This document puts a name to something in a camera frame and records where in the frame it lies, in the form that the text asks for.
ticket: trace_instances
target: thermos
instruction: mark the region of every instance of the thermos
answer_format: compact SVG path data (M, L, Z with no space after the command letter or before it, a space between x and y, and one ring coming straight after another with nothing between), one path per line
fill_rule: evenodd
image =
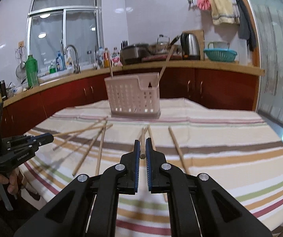
M37 60L33 58L33 55L28 55L28 59L25 62L26 67L26 75L27 75L27 82L28 87L38 86L38 63Z
M0 82L0 92L1 92L2 101L7 100L8 97L7 97L6 86L5 86L4 80Z

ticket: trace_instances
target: striped tablecloth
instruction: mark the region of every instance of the striped tablecloth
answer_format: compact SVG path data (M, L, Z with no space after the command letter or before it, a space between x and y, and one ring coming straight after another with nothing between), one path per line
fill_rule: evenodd
M132 150L141 127L149 123L157 150L166 155L168 162L181 168L168 131L171 126L191 174L208 173L270 230L283 223L283 143L258 114L209 110L185 99L161 100L160 106L161 117L157 120L108 119L113 127L105 134L100 173ZM83 129L108 115L108 101L66 108L27 134ZM50 201L74 179L71 173L97 132L84 132L53 151L68 136L56 137L21 165L20 170L39 194ZM98 147L99 139L79 174L95 174ZM116 225L117 236L170 235L168 205L162 194L148 192L145 160L140 163L138 193L120 196Z

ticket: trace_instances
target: white container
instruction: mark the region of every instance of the white container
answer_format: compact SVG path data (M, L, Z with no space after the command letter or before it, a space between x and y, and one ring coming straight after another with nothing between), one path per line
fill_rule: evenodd
M13 88L14 95L17 95L17 94L19 94L21 92L23 92L23 86L22 85L16 86L16 87Z
M112 116L158 119L161 115L159 85L154 87L158 75L143 73L105 78Z

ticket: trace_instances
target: faucet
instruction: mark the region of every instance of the faucet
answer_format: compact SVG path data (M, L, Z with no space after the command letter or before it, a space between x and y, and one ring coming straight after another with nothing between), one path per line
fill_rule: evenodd
M69 47L72 47L72 48L74 49L74 52L76 53L76 63L77 63L77 64L76 64L76 65L74 64L74 71L73 71L73 73L74 73L74 74L81 73L80 66L79 66L78 52L77 52L77 50L76 50L76 47L75 47L74 45L72 45L72 44L68 44L68 45L65 47L65 49L64 49L64 51L63 51L63 54L64 54L64 55L67 54L67 49L68 49Z

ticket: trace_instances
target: electric kettle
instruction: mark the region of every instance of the electric kettle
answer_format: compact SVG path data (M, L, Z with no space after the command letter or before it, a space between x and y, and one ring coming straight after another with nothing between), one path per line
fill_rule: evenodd
M182 33L180 36L182 47L182 59L200 60L200 47L194 34Z

